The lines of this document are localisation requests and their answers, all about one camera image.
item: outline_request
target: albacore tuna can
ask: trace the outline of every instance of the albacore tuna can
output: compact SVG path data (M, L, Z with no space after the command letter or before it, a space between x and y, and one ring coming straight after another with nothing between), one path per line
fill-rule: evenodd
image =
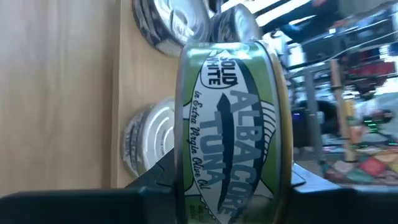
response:
M266 43L185 47L174 131L181 223L278 221L293 137L282 69Z
M210 18L202 0L134 0L134 18L151 46L179 56L189 43L207 42Z
M210 37L214 43L249 42L261 39L261 31L249 9L237 4L211 18Z
M174 100L168 98L142 110L124 132L122 160L136 177L174 148Z

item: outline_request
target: wooden post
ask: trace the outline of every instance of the wooden post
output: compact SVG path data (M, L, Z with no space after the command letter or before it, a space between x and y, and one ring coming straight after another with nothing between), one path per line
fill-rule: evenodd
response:
M355 161L355 150L351 147L350 128L347 120L346 103L343 99L343 86L341 86L340 69L336 59L330 61L331 80L333 84L333 93L337 101L337 115L340 125L340 133L344 138L345 160L346 162Z

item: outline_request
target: tuna can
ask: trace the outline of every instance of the tuna can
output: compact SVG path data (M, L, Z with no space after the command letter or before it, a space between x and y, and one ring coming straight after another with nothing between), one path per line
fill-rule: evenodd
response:
M166 99L142 110L124 132L122 160L139 177L174 148L174 100Z
M211 18L211 41L214 43L249 42L261 36L256 18L243 4Z
M207 42L210 18L202 0L134 0L134 18L151 46L180 55L189 43Z
M198 44L180 56L175 114L180 223L277 223L292 171L292 123L265 42Z

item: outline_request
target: tuna fish drawing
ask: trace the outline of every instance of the tuna fish drawing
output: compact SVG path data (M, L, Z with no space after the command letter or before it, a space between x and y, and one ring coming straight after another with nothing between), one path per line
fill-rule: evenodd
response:
M234 223L253 195L274 197L261 172L278 123L274 105L258 96L244 62L227 50L214 50L183 107L189 135L199 146L190 150L194 184L185 195L200 195L222 224Z

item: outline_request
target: green label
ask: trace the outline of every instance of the green label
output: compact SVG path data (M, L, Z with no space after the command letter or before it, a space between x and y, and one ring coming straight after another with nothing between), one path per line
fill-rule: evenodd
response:
M261 45L190 47L183 174L189 223L269 223L280 184L280 113Z

